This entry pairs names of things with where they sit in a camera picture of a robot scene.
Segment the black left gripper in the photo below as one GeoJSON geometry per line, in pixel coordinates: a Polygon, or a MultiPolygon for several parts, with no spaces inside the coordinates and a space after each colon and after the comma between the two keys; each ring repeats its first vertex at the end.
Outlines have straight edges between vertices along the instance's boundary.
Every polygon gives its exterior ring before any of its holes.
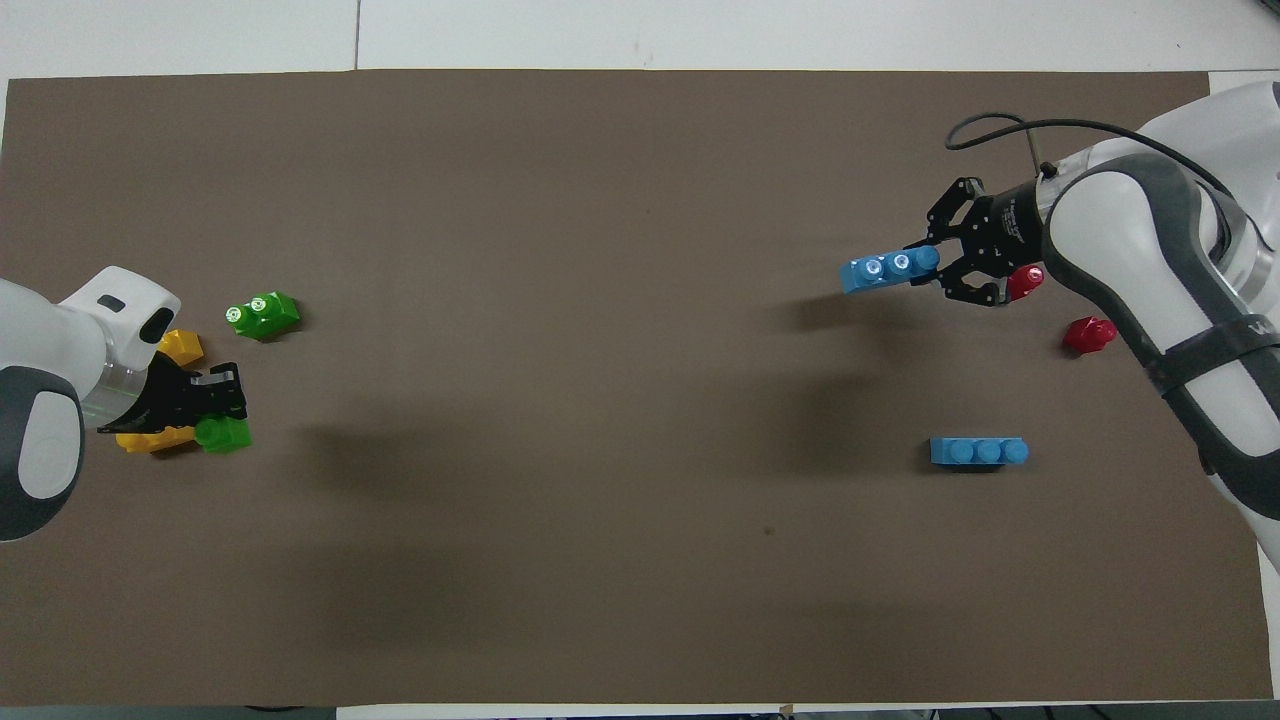
{"type": "Polygon", "coordinates": [[[97,388],[97,433],[155,434],[211,416],[248,418],[237,363],[210,366],[204,374],[156,351],[146,368],[113,365],[97,388]],[[195,398],[195,392],[205,395],[195,398]]]}

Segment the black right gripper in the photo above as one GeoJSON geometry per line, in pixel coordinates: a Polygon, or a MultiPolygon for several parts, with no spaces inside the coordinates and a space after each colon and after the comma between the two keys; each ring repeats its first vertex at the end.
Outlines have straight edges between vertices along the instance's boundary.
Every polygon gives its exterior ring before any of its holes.
{"type": "Polygon", "coordinates": [[[1001,307],[1009,302],[1005,279],[1019,266],[1042,261],[1042,237],[1034,181],[988,195],[982,179],[960,177],[925,213],[922,238],[904,249],[957,241],[961,252],[977,252],[975,264],[956,259],[916,277],[914,286],[934,286],[948,301],[1001,307]]]}

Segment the green two-stud toy block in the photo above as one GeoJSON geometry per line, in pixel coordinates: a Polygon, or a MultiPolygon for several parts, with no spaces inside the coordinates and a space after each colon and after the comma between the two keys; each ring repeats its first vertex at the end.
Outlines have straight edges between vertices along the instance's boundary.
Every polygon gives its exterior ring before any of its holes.
{"type": "Polygon", "coordinates": [[[230,454],[252,445],[246,418],[205,416],[195,425],[195,442],[206,454],[230,454]]]}
{"type": "Polygon", "coordinates": [[[224,319],[237,336],[261,341],[297,325],[301,313],[293,297],[273,291],[257,293],[246,304],[230,305],[224,319]]]}

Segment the blue three-stud toy block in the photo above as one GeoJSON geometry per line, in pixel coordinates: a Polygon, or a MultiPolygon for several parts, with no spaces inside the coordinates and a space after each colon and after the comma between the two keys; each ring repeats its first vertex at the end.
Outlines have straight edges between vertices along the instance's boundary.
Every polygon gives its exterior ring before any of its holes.
{"type": "Polygon", "coordinates": [[[940,254],[929,245],[900,249],[854,259],[845,263],[838,273],[845,295],[909,284],[925,278],[940,266],[940,254]]]}
{"type": "Polygon", "coordinates": [[[1024,464],[1030,448],[1021,437],[933,437],[931,462],[943,468],[1001,468],[1024,464]]]}

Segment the yellow two-stud toy block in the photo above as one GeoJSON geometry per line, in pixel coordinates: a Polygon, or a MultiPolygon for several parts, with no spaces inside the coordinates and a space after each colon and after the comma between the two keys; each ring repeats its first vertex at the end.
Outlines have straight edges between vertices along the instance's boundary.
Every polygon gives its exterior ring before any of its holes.
{"type": "Polygon", "coordinates": [[[192,331],[168,331],[157,342],[156,350],[182,368],[191,366],[205,357],[201,340],[192,331]]]}
{"type": "Polygon", "coordinates": [[[198,447],[193,427],[165,427],[155,433],[118,433],[114,438],[127,454],[154,455],[198,447]]]}

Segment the brown table mat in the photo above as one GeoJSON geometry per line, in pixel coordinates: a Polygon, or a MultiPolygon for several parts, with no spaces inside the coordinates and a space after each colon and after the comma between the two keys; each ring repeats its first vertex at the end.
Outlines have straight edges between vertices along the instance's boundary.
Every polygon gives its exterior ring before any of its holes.
{"type": "Polygon", "coordinates": [[[1137,128],[1201,73],[421,70],[8,87],[0,277],[104,266],[238,363],[251,447],[92,437],[0,544],[0,706],[1244,700],[1253,536],[1115,342],[846,296],[978,111],[1137,128]],[[237,336],[279,291],[301,322],[237,336]],[[933,437],[1021,437],[943,468],[933,437]]]}

